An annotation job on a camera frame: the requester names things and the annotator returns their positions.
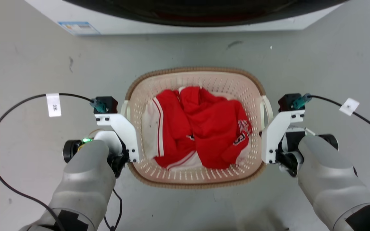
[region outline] black cable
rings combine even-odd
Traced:
[[[68,94],[68,93],[59,93],[59,95],[66,95],[66,96],[72,96],[72,97],[76,97],[76,98],[82,98],[82,99],[85,99],[85,100],[87,100],[87,101],[89,101],[89,102],[94,102],[94,101],[92,101],[91,99],[89,99],[89,98],[86,98],[86,97],[83,97],[83,96],[80,96],[80,95],[74,95],[74,94]],[[30,101],[30,100],[32,100],[32,99],[35,99],[35,98],[41,98],[41,97],[46,97],[46,95],[44,94],[44,95],[35,95],[35,96],[32,96],[32,97],[29,97],[29,98],[27,98],[27,99],[24,99],[23,101],[21,101],[21,102],[19,102],[18,104],[15,104],[12,108],[10,108],[8,111],[6,111],[2,116],[1,116],[1,118],[0,118],[0,123],[1,123],[1,121],[11,112],[11,111],[13,111],[15,108],[17,108],[18,106],[20,106],[20,105],[22,105],[22,104],[24,104],[25,102],[28,102],[28,101]],[[32,196],[29,196],[29,195],[27,195],[27,194],[25,194],[25,193],[21,193],[20,191],[18,191],[18,190],[16,190],[16,189],[14,189],[12,186],[10,186],[2,177],[1,177],[1,175],[0,175],[0,181],[7,187],[7,188],[9,188],[10,190],[12,190],[14,193],[16,193],[16,194],[18,194],[18,195],[20,195],[20,196],[23,196],[23,197],[25,197],[25,198],[28,198],[28,199],[30,199],[30,200],[33,200],[33,201],[35,201],[35,202],[37,202],[38,204],[40,204],[40,205],[42,205],[52,216],[53,216],[53,218],[55,219],[55,222],[57,223],[57,225],[58,225],[58,227],[59,227],[59,229],[60,229],[60,231],[66,231],[65,229],[64,229],[64,227],[63,227],[63,225],[62,225],[62,223],[61,223],[61,221],[58,219],[58,216],[53,212],[53,210],[49,207],[49,206],[47,206],[44,202],[42,202],[42,201],[40,201],[40,200],[38,200],[38,199],[36,199],[36,198],[34,198],[34,197],[32,197]]]
[[[336,105],[338,105],[338,106],[340,106],[340,107],[342,106],[342,105],[341,105],[340,103],[338,103],[338,102],[335,102],[335,101],[330,100],[330,99],[328,99],[328,98],[324,98],[324,97],[317,96],[317,95],[310,95],[310,96],[309,96],[309,98],[319,98],[319,99],[322,99],[322,100],[324,100],[324,101],[328,101],[328,102],[330,102],[330,103],[336,104]],[[360,114],[358,114],[358,113],[356,113],[356,112],[353,112],[352,114],[356,115],[357,117],[361,118],[361,119],[362,119],[363,121],[365,121],[366,123],[370,124],[370,121],[369,121],[369,120],[367,120],[365,117],[361,116]]]
[[[104,217],[104,221],[110,231],[115,231],[116,228],[118,227],[119,221],[121,220],[121,216],[122,216],[122,198],[118,195],[118,193],[115,192],[115,189],[112,189],[112,191],[115,194],[115,196],[119,199],[119,216],[115,223],[115,226],[111,226],[111,227],[109,226],[108,221],[107,221],[107,216]]]

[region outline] basket rim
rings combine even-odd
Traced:
[[[157,75],[170,74],[170,73],[181,73],[181,72],[227,72],[227,73],[240,74],[250,79],[256,85],[261,96],[265,95],[265,89],[263,88],[259,80],[255,76],[253,76],[251,73],[241,70],[241,69],[230,68],[230,67],[175,67],[175,68],[169,68],[169,69],[156,70],[156,71],[148,72],[148,73],[141,75],[128,88],[128,91],[125,95],[125,100],[131,99],[134,89],[143,80],[153,77],[153,76],[157,76]],[[261,162],[261,165],[254,173],[242,179],[225,181],[225,182],[203,183],[203,184],[160,183],[160,182],[148,180],[147,178],[143,177],[138,172],[138,170],[134,167],[133,163],[128,163],[128,168],[137,180],[139,180],[140,182],[148,186],[171,188],[171,189],[209,189],[209,188],[216,188],[216,187],[230,187],[230,186],[246,184],[254,180],[255,178],[257,178],[265,170],[266,164],[264,164],[264,162]]]

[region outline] gray floor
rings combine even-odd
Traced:
[[[234,41],[243,43],[226,49]],[[137,76],[195,65],[253,73],[275,111],[285,93],[311,92],[339,102],[354,98],[361,103],[357,111],[370,119],[370,1],[353,0],[300,32],[78,38],[22,0],[0,0],[0,115],[47,92],[112,95],[122,102]],[[61,179],[63,143],[96,128],[84,102],[63,98],[61,103],[62,117],[49,118],[41,99],[14,111],[0,128],[0,173],[44,202]],[[367,124],[315,99],[304,125],[337,136],[340,151],[370,189]],[[251,184],[197,191],[148,187],[126,170],[116,190],[124,200],[120,230],[327,230],[295,179],[275,166]],[[110,221],[118,206],[112,197]],[[0,183],[0,230],[17,230],[43,210]],[[107,229],[101,224],[99,230]]]

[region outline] washing machine door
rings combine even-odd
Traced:
[[[286,19],[347,0],[65,0],[97,12],[160,25],[217,27]]]

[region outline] teal connector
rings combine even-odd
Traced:
[[[300,110],[302,107],[305,106],[305,104],[309,101],[311,101],[312,98],[310,98],[310,94],[309,93],[306,93],[304,94],[304,96],[302,96],[301,98],[298,98],[296,99],[294,102],[293,102],[293,107],[295,110]]]
[[[107,106],[103,102],[97,100],[96,98],[93,98],[92,100],[94,102],[90,103],[90,105],[93,108],[95,108],[99,113],[106,113],[107,112]]]

